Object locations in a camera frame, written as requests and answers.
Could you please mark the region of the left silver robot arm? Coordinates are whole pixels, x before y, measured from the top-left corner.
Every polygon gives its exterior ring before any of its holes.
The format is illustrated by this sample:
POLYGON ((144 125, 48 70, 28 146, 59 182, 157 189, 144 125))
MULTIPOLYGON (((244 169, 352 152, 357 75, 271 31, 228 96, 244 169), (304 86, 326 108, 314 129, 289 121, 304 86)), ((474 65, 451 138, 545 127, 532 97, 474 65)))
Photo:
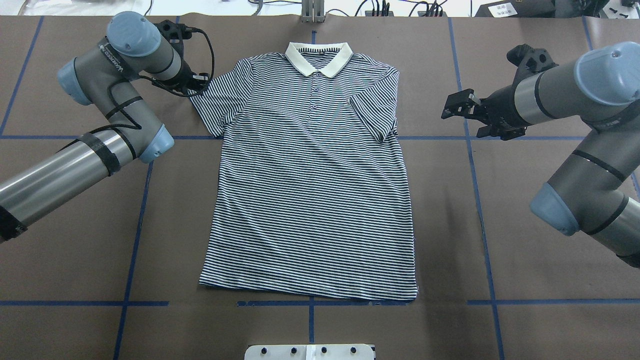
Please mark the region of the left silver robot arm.
POLYGON ((199 28, 153 23, 125 11, 106 35, 71 57, 89 21, 1 18, 1 240, 34 223, 174 140, 163 121, 199 136, 188 91, 204 80, 190 70, 183 41, 199 28))

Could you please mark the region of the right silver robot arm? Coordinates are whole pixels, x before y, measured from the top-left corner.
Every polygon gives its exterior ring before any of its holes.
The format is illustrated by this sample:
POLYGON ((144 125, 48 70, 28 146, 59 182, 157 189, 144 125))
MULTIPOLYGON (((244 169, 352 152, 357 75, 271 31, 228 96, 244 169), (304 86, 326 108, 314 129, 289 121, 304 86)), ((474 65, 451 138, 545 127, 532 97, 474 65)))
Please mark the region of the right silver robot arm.
POLYGON ((640 208, 620 191, 640 162, 639 44, 619 42, 566 63, 544 48, 517 45, 509 86, 479 98, 464 89, 446 98, 442 119, 480 121, 478 138, 510 141, 534 125, 578 116, 590 129, 530 202, 530 210, 566 236, 589 235, 638 268, 640 208))

